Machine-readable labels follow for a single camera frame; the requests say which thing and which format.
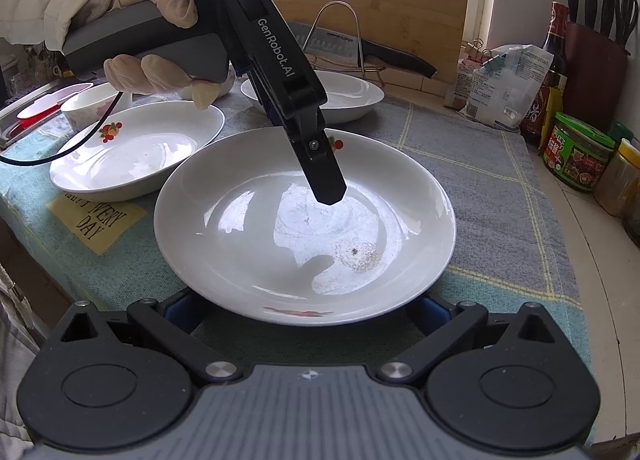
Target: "sink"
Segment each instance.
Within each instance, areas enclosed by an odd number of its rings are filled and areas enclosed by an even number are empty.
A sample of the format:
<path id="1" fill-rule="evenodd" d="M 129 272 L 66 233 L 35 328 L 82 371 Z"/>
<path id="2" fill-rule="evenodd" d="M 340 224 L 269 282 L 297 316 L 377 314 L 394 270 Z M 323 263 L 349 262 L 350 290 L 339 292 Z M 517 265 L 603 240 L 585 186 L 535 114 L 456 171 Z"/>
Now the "sink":
<path id="1" fill-rule="evenodd" d="M 60 110 L 54 111 L 48 114 L 43 119 L 38 120 L 33 125 L 23 128 L 20 126 L 18 120 L 18 113 L 23 109 L 31 106 L 36 100 L 43 97 L 47 93 L 53 93 L 54 91 L 61 90 L 72 84 L 78 84 L 81 82 L 75 77 L 59 78 L 52 82 L 49 82 L 38 88 L 35 91 L 25 95 L 24 97 L 16 100 L 14 103 L 6 106 L 4 109 L 0 109 L 0 150 L 8 148 L 12 143 L 17 142 L 20 138 L 33 132 L 42 124 L 49 122 L 53 117 L 60 114 Z"/>

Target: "latex glove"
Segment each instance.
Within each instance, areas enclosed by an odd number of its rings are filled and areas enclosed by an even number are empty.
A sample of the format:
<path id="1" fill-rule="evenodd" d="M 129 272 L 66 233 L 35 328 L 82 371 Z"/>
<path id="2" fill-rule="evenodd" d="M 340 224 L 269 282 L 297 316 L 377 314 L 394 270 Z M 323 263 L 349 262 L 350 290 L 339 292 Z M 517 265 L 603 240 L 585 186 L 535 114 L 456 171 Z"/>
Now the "latex glove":
<path id="1" fill-rule="evenodd" d="M 145 0 L 113 0 L 111 9 L 118 10 Z M 149 0 L 170 23 L 180 28 L 190 28 L 198 21 L 193 0 Z M 191 87 L 193 102 L 198 109 L 206 109 L 220 94 L 220 84 L 195 80 L 171 61 L 156 55 L 142 60 L 129 55 L 119 55 L 104 63 L 104 73 L 118 91 L 129 93 L 168 93 Z"/>

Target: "yellow lid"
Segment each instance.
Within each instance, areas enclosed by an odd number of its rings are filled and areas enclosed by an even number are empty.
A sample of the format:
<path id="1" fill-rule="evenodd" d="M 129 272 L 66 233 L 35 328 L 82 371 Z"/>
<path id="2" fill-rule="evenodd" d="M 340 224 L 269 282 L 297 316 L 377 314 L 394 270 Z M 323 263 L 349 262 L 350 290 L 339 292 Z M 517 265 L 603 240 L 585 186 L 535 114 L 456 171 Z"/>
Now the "yellow lid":
<path id="1" fill-rule="evenodd" d="M 640 169 L 640 151 L 633 147 L 626 138 L 620 141 L 618 152 L 625 157 L 631 164 Z"/>

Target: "brown knife block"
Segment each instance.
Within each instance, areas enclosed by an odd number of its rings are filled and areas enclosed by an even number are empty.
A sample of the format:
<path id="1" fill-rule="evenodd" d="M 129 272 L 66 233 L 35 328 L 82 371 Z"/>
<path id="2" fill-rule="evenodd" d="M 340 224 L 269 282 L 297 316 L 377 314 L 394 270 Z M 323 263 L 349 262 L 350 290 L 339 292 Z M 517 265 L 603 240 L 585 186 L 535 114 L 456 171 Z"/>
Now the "brown knife block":
<path id="1" fill-rule="evenodd" d="M 564 112 L 605 133 L 625 84 L 628 53 L 600 32 L 566 24 Z"/>

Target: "blue gray tablecloth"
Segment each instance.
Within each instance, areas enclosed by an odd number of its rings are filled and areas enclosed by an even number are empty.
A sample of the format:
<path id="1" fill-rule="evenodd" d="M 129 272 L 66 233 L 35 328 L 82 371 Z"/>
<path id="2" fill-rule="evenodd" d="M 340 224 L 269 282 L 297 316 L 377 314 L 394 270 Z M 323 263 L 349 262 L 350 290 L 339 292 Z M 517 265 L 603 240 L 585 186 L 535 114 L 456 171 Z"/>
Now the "blue gray tablecloth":
<path id="1" fill-rule="evenodd" d="M 151 96 L 143 102 L 174 98 Z M 238 84 L 216 105 L 226 116 L 221 137 L 268 125 L 239 93 Z M 542 302 L 589 363 L 584 317 L 562 233 L 520 136 L 389 97 L 342 128 L 397 147 L 430 170 L 449 194 L 458 240 L 448 270 L 434 287 L 441 296 L 452 302 L 472 299 L 494 312 L 517 311 L 527 300 Z M 5 154 L 17 159 L 49 156 L 70 135 L 66 120 L 58 117 Z M 74 298 L 116 310 L 143 297 L 165 299 L 184 287 L 156 245 L 157 193 L 132 201 L 146 214 L 102 254 L 82 243 L 46 207 L 60 194 L 49 182 L 49 166 L 0 164 L 0 216 Z M 421 337 L 403 311 L 310 329 L 271 325 L 222 309 L 196 335 L 244 363 L 377 363 Z"/>

